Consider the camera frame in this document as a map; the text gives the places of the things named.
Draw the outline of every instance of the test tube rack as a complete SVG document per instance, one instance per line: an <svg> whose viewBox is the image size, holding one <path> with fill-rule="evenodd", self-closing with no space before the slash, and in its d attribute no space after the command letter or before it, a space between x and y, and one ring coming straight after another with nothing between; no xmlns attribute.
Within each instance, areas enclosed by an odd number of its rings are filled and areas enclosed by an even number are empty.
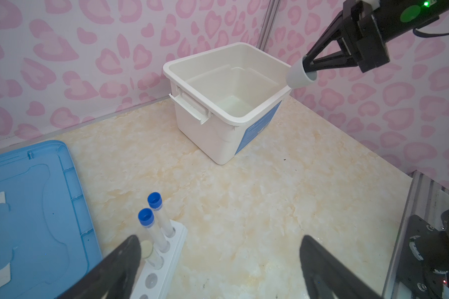
<svg viewBox="0 0 449 299"><path fill-rule="evenodd" d="M161 253L155 246L156 252L163 258L164 263L160 270L154 269L145 263L140 277L134 286L131 299L165 299L175 273L176 265L180 259L181 249L185 243L188 230L176 221L171 220L175 235L171 238L165 236L170 248L167 253Z"/></svg>

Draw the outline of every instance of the green circle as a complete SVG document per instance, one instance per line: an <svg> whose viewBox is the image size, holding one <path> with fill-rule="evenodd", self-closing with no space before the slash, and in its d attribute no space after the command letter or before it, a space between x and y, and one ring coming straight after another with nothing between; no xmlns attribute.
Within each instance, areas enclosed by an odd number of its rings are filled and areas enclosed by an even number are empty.
<svg viewBox="0 0 449 299"><path fill-rule="evenodd" d="M421 13L419 5L411 5L401 13L401 22L407 23L417 18Z"/></svg>

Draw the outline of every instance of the pink patterned wall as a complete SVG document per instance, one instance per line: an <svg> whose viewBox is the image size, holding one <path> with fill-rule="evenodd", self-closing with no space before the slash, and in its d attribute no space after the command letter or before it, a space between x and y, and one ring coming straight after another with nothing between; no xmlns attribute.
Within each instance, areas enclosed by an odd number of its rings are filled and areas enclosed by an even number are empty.
<svg viewBox="0 0 449 299"><path fill-rule="evenodd" d="M281 0L267 52L293 64L342 9L342 0ZM422 31L449 32L449 12ZM449 36L411 32L388 43L391 62L324 70L293 97L404 172L449 188ZM327 55L339 49L329 45Z"/></svg>
<svg viewBox="0 0 449 299"><path fill-rule="evenodd" d="M257 44L269 0L0 0L0 148L168 95L169 60Z"/></svg>

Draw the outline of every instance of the marble-patterned surface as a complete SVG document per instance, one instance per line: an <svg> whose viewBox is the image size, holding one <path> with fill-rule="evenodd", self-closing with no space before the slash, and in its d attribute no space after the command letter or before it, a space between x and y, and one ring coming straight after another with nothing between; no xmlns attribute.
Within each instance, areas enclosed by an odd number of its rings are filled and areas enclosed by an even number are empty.
<svg viewBox="0 0 449 299"><path fill-rule="evenodd" d="M104 255L161 192L188 229L168 298L307 298L298 250L316 238L381 294L411 178L289 98L217 165L177 128L171 100L58 135Z"/></svg>

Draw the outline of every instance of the blue cap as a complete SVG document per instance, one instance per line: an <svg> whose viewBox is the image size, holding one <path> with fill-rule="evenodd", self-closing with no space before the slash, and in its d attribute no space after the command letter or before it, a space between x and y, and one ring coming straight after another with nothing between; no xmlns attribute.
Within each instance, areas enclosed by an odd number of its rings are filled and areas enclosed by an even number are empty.
<svg viewBox="0 0 449 299"><path fill-rule="evenodd" d="M148 204L150 205L150 208L158 209L161 207L161 203L161 195L158 192L153 192L148 195Z"/></svg>
<svg viewBox="0 0 449 299"><path fill-rule="evenodd" d="M151 209L149 209L149 208L141 210L138 213L138 220L140 221L141 225L143 225L143 226L148 226L148 225L153 224L153 221L155 220L153 211L151 211Z"/></svg>

